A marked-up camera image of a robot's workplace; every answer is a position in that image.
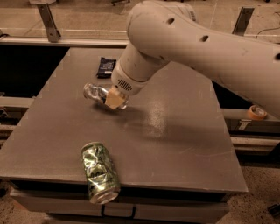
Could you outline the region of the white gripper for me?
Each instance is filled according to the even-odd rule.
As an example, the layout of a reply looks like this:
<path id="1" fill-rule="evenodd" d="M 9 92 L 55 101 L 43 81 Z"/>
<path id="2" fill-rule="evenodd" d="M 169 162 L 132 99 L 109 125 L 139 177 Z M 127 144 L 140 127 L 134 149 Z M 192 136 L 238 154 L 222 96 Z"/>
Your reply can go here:
<path id="1" fill-rule="evenodd" d="M 139 52 L 131 43 L 116 62 L 111 75 L 113 87 L 108 91 L 105 104 L 111 109 L 126 107 L 129 97 L 138 94 L 149 79 L 168 61 Z"/>

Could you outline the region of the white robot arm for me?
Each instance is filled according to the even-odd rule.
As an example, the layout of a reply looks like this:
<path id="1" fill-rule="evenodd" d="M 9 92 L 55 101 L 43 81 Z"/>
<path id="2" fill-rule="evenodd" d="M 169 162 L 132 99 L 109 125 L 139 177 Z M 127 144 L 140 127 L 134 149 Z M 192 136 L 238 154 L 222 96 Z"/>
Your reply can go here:
<path id="1" fill-rule="evenodd" d="M 280 45 L 207 29 L 186 3 L 142 1 L 129 12 L 129 44 L 111 75 L 136 95 L 170 62 L 188 66 L 275 117 L 280 116 Z"/>

